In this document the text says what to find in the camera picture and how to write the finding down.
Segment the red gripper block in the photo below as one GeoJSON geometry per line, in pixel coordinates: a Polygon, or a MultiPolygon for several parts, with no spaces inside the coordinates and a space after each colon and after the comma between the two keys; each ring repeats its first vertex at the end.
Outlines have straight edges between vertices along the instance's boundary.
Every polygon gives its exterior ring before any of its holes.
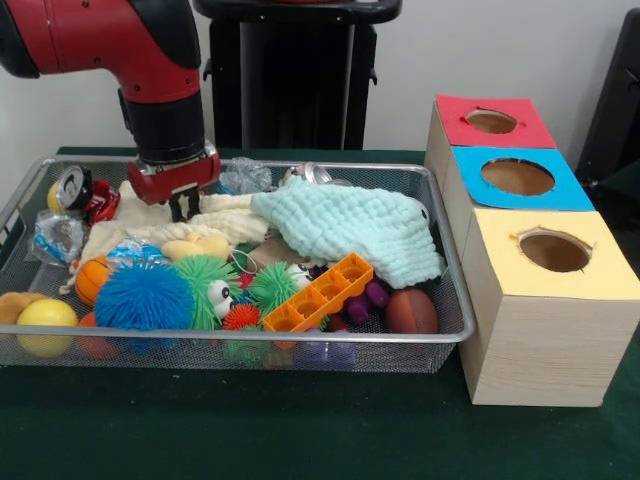
{"type": "Polygon", "coordinates": [[[147,205],[168,201],[174,223],[186,222],[180,194],[188,191],[187,217],[199,215],[199,190],[215,183],[220,171],[220,156],[215,149],[179,164],[151,165],[141,159],[127,164],[128,181],[137,197],[147,205]]]}

